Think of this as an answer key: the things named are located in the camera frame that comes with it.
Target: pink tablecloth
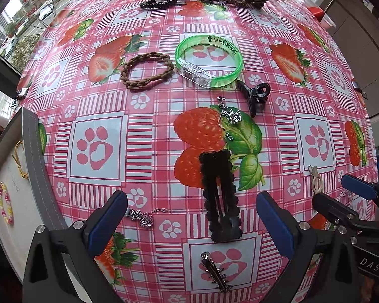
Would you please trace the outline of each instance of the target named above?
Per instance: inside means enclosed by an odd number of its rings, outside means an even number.
[[[257,193],[267,190],[297,220],[309,220],[309,165],[317,165],[332,197],[340,195],[343,174],[376,181],[372,128],[351,70],[297,0],[269,0],[261,10],[188,2],[154,11],[142,10],[141,1],[71,0],[25,68],[20,86],[32,85],[22,105],[45,126],[53,194],[68,224],[87,219],[116,189],[131,208],[169,210],[154,214],[151,230],[124,219],[98,259],[127,302],[259,302],[287,261],[259,220]],[[205,90],[174,74],[134,92],[120,82],[120,62],[150,51],[173,58],[179,42],[197,33],[233,42],[244,57],[240,79],[271,85],[262,114],[247,116],[234,85]],[[215,74],[231,66],[213,47],[194,47],[187,57]],[[141,64],[130,78],[164,68]],[[199,154],[224,145],[211,107],[218,96],[245,112],[239,128],[229,129],[243,235],[226,244],[210,239],[199,188]],[[362,198],[353,208],[361,218],[373,216],[374,205]],[[234,285],[229,294],[219,294],[200,266],[206,251],[225,268]],[[310,280],[308,274],[295,301]]]

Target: black hair claw clip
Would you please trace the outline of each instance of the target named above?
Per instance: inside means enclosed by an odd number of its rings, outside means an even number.
[[[244,82],[237,80],[236,86],[247,99],[251,117],[255,117],[258,111],[263,111],[268,95],[271,92],[271,87],[268,83],[260,83],[251,89]]]

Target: silver hair clip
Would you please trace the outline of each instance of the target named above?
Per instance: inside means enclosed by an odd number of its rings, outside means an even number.
[[[165,213],[168,212],[168,210],[167,208],[155,208],[153,211],[143,213],[141,210],[129,209],[128,214],[126,214],[125,216],[130,218],[132,221],[139,220],[139,225],[143,226],[144,228],[151,228],[153,226],[153,217],[150,214],[156,212]]]
[[[221,274],[224,270],[223,268],[217,268],[215,263],[212,260],[209,252],[201,253],[201,262],[206,268],[206,272],[209,273],[209,277],[213,278],[212,282],[216,283],[217,288],[220,289],[221,293],[227,293],[233,286],[228,286],[226,275]]]
[[[225,131],[225,136],[228,140],[233,141],[233,137],[229,134],[229,132],[222,126],[221,124],[221,118],[226,117],[227,121],[230,124],[236,124],[242,120],[240,110],[234,111],[233,108],[227,107],[225,98],[223,97],[217,97],[217,100],[219,101],[218,106],[221,109],[219,119],[217,120],[217,125]]]

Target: green bracelet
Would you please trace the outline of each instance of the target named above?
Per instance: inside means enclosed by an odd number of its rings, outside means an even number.
[[[237,67],[234,72],[225,76],[216,77],[198,66],[185,61],[182,56],[190,47],[195,45],[213,45],[225,50],[230,54]],[[182,76],[197,83],[203,88],[219,88],[233,82],[240,74],[243,67],[243,56],[239,49],[230,41],[215,35],[194,35],[180,42],[175,50],[176,66]]]

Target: parked car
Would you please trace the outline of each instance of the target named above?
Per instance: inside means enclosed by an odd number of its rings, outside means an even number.
[[[46,17],[49,16],[50,13],[52,13],[52,10],[53,4],[47,4],[46,6],[44,6],[39,12],[39,19],[44,20]]]

